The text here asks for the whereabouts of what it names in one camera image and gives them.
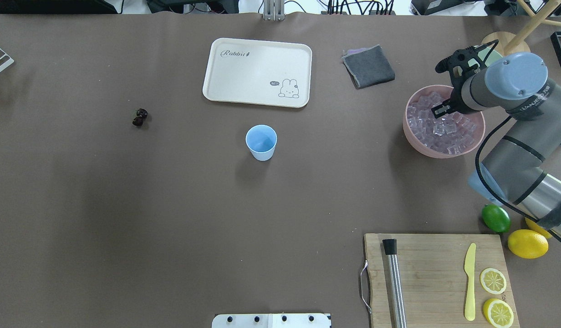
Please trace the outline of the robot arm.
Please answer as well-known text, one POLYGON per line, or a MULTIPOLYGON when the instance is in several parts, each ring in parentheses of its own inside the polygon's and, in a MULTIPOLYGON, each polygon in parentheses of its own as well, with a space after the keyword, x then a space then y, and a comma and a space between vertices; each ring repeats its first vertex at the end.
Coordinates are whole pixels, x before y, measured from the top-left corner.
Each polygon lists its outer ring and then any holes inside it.
POLYGON ((439 118, 501 107, 515 120, 484 160, 476 158, 469 185, 497 205, 530 217, 561 242, 561 181, 541 164, 561 147, 561 87, 548 77, 540 56, 507 55, 488 67, 476 49, 459 49, 441 60, 448 72, 451 97, 433 108, 439 118))

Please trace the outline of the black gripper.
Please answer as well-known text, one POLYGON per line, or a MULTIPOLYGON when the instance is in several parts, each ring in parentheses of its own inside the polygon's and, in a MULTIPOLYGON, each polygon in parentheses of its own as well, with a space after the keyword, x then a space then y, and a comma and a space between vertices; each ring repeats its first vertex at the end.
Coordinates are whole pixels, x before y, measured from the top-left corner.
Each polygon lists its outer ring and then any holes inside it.
POLYGON ((457 91, 457 89, 453 89, 449 99, 447 99, 447 104, 442 103, 432 108, 432 114, 435 118, 442 118, 452 113, 468 114, 468 108, 462 99, 461 91, 457 91))

